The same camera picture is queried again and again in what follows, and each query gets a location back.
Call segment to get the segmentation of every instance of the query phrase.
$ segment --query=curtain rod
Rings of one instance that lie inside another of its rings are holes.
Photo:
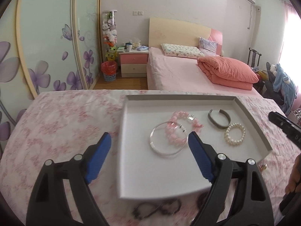
[[[292,5],[290,2],[287,2],[287,1],[285,1],[285,0],[279,0],[279,1],[281,1],[281,2],[286,2],[286,3],[290,4],[290,5]]]

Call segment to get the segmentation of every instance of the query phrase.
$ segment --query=purple pillow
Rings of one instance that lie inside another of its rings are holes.
[[[210,41],[200,37],[199,50],[205,54],[205,56],[216,56],[216,48],[219,43],[216,41]]]

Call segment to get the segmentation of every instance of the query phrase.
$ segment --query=nightstand drawer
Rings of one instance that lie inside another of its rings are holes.
[[[146,53],[129,53],[120,54],[121,64],[146,64],[148,54]]]
[[[146,73],[146,64],[122,64],[121,73]]]

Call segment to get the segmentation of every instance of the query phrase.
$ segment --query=nightstand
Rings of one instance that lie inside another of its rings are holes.
[[[119,52],[121,77],[146,77],[148,50]]]

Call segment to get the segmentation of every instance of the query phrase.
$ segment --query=blue gripper pad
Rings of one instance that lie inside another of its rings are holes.
[[[96,179],[111,148],[112,139],[109,133],[104,133],[97,144],[91,145],[86,152],[89,156],[85,180],[89,184]]]
[[[212,173],[211,160],[193,133],[190,133],[188,136],[188,145],[203,177],[208,179],[209,182],[212,182],[215,176]]]

